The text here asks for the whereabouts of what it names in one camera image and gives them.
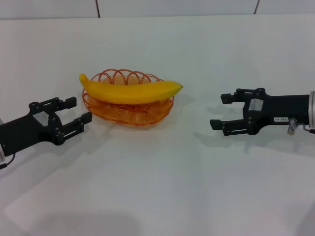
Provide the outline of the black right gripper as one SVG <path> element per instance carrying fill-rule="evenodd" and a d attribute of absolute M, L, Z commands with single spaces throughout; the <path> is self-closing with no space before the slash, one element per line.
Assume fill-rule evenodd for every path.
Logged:
<path fill-rule="evenodd" d="M 308 94 L 271 96 L 263 88 L 238 88 L 233 94 L 225 93 L 220 98 L 223 104 L 245 103 L 243 119 L 210 120 L 211 128 L 221 130 L 224 136 L 255 135 L 269 125 L 287 125 L 293 130 L 301 125 L 309 125 Z"/>

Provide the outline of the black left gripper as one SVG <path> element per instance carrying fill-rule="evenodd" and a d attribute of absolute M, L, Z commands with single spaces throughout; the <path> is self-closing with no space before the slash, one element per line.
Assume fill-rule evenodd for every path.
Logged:
<path fill-rule="evenodd" d="M 77 105 L 76 97 L 65 101 L 58 97 L 44 102 L 29 104 L 29 113 L 0 126 L 0 146 L 4 156 L 10 156 L 40 142 L 51 142 L 57 146 L 83 133 L 85 125 L 92 121 L 87 112 L 65 125 L 56 115 L 57 111 L 71 109 Z"/>

